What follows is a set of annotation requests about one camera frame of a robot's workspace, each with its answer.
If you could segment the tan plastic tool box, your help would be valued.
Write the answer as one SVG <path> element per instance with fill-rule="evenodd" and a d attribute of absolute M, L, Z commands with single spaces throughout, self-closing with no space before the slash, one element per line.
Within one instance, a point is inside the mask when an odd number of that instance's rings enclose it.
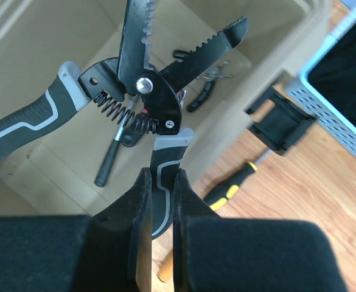
<path fill-rule="evenodd" d="M 192 183 L 251 123 L 245 112 L 282 72 L 296 73 L 323 40 L 330 1 L 158 1 L 152 27 L 152 63 L 163 68 L 174 49 L 191 50 L 241 16 L 249 21 L 243 42 L 226 61 L 229 79 L 194 113 L 183 113 L 195 132 L 182 166 Z M 118 199 L 149 164 L 154 136 L 123 148 L 108 184 L 94 185 L 117 130 L 94 104 L 0 164 L 0 215 L 96 214 Z"/>

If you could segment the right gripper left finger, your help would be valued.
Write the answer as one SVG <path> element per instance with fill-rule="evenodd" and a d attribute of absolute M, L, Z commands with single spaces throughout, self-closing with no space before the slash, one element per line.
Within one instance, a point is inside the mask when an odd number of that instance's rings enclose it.
<path fill-rule="evenodd" d="M 0 291 L 150 291 L 151 184 L 95 216 L 0 217 Z"/>

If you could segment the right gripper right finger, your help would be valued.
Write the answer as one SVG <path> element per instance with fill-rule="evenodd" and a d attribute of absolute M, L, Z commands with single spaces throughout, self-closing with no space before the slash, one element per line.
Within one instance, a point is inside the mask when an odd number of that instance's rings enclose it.
<path fill-rule="evenodd" d="M 223 218 L 175 178 L 175 291 L 346 291 L 325 233 L 309 221 Z"/>

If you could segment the small black handled pliers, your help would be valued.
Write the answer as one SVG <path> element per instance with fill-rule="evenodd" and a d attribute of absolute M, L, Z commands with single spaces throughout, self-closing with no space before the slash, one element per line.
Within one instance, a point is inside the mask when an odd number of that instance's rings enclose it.
<path fill-rule="evenodd" d="M 217 65 L 216 67 L 208 68 L 204 75 L 197 77 L 197 78 L 206 79 L 206 82 L 205 82 L 201 92 L 199 93 L 199 95 L 195 99 L 193 99 L 193 101 L 191 101 L 190 104 L 188 104 L 188 106 L 186 106 L 186 110 L 188 113 L 195 112 L 207 101 L 209 96 L 212 94 L 214 86 L 218 79 L 232 77 L 232 75 L 229 75 L 229 74 L 222 74 L 223 67 L 225 67 L 228 64 L 229 64 L 228 61 L 224 61 L 223 64 L 221 64 L 221 65 Z"/>

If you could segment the black yellow long screwdriver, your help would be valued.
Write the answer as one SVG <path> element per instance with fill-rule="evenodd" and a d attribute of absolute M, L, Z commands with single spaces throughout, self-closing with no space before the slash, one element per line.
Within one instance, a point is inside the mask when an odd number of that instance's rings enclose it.
<path fill-rule="evenodd" d="M 247 177 L 257 172 L 257 165 L 260 164 L 271 152 L 271 149 L 266 149 L 254 161 L 246 161 L 241 168 L 215 185 L 203 198 L 203 201 L 212 210 L 218 210 L 223 207 L 236 194 Z"/>

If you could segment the black handled claw hammer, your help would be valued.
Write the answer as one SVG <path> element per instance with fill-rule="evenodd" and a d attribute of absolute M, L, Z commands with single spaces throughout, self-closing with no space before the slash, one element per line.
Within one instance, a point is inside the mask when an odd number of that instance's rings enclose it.
<path fill-rule="evenodd" d="M 113 168 L 115 158 L 117 156 L 117 152 L 118 152 L 118 149 L 120 146 L 120 140 L 121 140 L 122 134 L 124 132 L 124 128 L 125 128 L 124 121 L 122 121 L 119 124 L 119 128 L 116 133 L 116 136 L 112 140 L 112 142 L 105 154 L 103 162 L 100 166 L 98 174 L 94 180 L 94 184 L 98 187 L 104 187 L 108 181 L 111 170 Z"/>

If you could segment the black grey handled pliers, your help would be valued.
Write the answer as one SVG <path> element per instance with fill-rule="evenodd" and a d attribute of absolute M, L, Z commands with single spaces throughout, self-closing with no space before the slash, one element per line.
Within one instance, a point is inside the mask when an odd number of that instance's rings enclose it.
<path fill-rule="evenodd" d="M 194 131 L 182 122 L 183 89 L 238 46 L 248 31 L 240 17 L 164 69 L 150 62 L 153 1 L 128 1 L 119 55 L 82 71 L 64 62 L 52 84 L 31 104 L 0 120 L 0 162 L 60 128 L 89 103 L 134 132 L 153 133 L 152 237 L 172 224 L 173 185 Z"/>

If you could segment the orange handled screwdriver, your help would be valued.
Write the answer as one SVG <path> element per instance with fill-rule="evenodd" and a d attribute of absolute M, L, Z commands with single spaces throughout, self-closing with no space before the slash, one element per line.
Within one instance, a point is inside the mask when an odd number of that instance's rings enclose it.
<path fill-rule="evenodd" d="M 171 249 L 170 252 L 164 258 L 162 264 L 159 267 L 157 273 L 158 279 L 161 282 L 168 282 L 173 276 L 173 250 Z"/>

